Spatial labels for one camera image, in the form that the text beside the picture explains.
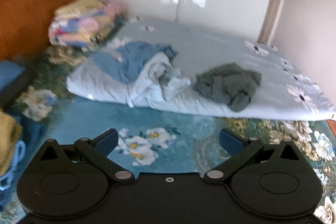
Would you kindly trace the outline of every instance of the white cloth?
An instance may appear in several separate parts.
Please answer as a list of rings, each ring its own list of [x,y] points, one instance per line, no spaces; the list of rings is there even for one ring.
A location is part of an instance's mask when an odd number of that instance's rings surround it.
[[[173,69],[169,58],[162,52],[154,55],[144,66],[134,83],[128,85],[127,104],[142,105],[144,100],[166,102],[191,85],[189,78]]]

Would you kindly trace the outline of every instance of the white flower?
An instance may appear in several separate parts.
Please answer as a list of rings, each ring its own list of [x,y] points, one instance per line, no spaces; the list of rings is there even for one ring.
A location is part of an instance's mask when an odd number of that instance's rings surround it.
[[[125,141],[119,137],[118,146],[115,150],[122,150],[124,155],[131,155],[135,158],[132,163],[134,166],[151,165],[159,155],[151,150],[152,144],[140,136],[127,138],[128,129],[121,129],[119,135],[125,138]]]
[[[114,150],[122,150],[122,152],[123,152],[124,155],[128,155],[129,154],[127,145],[122,140],[122,138],[118,139],[118,146]]]
[[[335,224],[336,223],[335,211],[336,211],[336,204],[335,203],[333,204],[330,198],[326,196],[324,200],[324,206],[319,206],[315,210],[314,215],[317,218],[319,218],[323,223]]]
[[[169,145],[173,145],[177,139],[176,135],[170,135],[164,128],[149,129],[146,134],[150,143],[160,145],[164,149],[169,148]]]
[[[305,109],[311,109],[313,113],[318,113],[319,110],[316,108],[316,105],[311,102],[311,99],[308,95],[305,95],[302,89],[299,89],[296,86],[287,85],[288,92],[293,95],[294,101],[298,103],[302,103]]]
[[[150,148],[141,146],[130,150],[130,155],[135,157],[135,161],[141,165],[151,165],[159,157],[159,155]]]
[[[314,132],[317,143],[313,143],[317,155],[325,160],[332,160],[335,157],[334,148],[324,133]]]
[[[126,129],[126,128],[122,128],[121,130],[119,130],[118,133],[119,133],[119,135],[120,135],[121,137],[126,138],[127,133],[128,133],[128,129]]]
[[[158,154],[151,150],[152,144],[142,137],[127,138],[125,144],[129,154],[141,165],[151,165],[158,157]]]
[[[108,49],[119,48],[125,46],[127,43],[130,43],[131,41],[133,41],[133,38],[131,37],[124,37],[122,39],[114,38],[111,42],[107,43],[106,48]]]
[[[285,58],[280,58],[282,66],[283,66],[283,70],[285,72],[290,72],[292,70],[294,70],[294,66],[292,65],[292,63],[290,63],[290,61],[288,61]]]
[[[313,86],[318,93],[323,93],[323,91],[320,89],[320,87],[316,83],[313,83]]]
[[[134,22],[138,22],[138,21],[141,21],[141,20],[142,20],[142,18],[140,18],[140,17],[132,17],[132,18],[129,20],[129,22],[134,23]]]
[[[320,179],[320,181],[322,182],[322,184],[327,185],[328,177],[325,174],[321,173],[319,169],[315,169],[315,168],[313,168],[313,169],[314,169],[316,175],[318,176],[318,178]]]
[[[125,139],[125,144],[127,146],[128,150],[135,150],[139,147],[143,148],[151,148],[152,145],[144,138],[140,136],[134,136],[132,138],[126,138]]]
[[[273,51],[277,52],[278,51],[278,47],[273,46],[273,45],[268,45]]]
[[[57,96],[50,90],[34,91],[23,100],[28,105],[23,114],[36,122],[40,122],[51,112],[56,100]]]
[[[313,84],[313,81],[309,77],[306,77],[304,75],[293,75],[293,77],[298,82]]]
[[[263,48],[257,47],[255,44],[252,44],[248,41],[245,41],[245,45],[250,48],[251,51],[255,51],[256,54],[260,54],[262,56],[267,56],[269,54],[268,51],[264,50]]]
[[[286,121],[283,124],[290,130],[293,137],[298,137],[302,142],[311,142],[309,133],[313,131],[309,127],[307,121]]]
[[[155,31],[154,27],[151,27],[151,26],[142,26],[142,27],[140,27],[140,30],[149,31],[149,32],[154,32]]]

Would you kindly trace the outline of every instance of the yellow towel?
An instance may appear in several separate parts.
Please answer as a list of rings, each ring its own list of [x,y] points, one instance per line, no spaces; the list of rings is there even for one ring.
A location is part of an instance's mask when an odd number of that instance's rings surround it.
[[[87,12],[88,10],[103,9],[105,5],[99,0],[75,0],[68,5],[59,7],[55,12],[55,16],[65,16],[71,15],[80,16],[82,12]]]
[[[16,120],[0,109],[0,177],[11,164],[15,144],[22,133],[22,127]]]

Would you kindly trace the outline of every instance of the floor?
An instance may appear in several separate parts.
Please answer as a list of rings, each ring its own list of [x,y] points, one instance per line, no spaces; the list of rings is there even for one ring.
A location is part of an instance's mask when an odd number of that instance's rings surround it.
[[[328,126],[330,127],[331,131],[333,132],[334,136],[336,137],[336,121],[327,120]]]

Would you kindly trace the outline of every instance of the stack of folded blankets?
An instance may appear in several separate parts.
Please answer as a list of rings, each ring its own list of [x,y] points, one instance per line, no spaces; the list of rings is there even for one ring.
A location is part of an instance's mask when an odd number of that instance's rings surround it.
[[[125,11],[126,5],[116,1],[76,0],[54,12],[50,43],[93,48],[108,37]]]

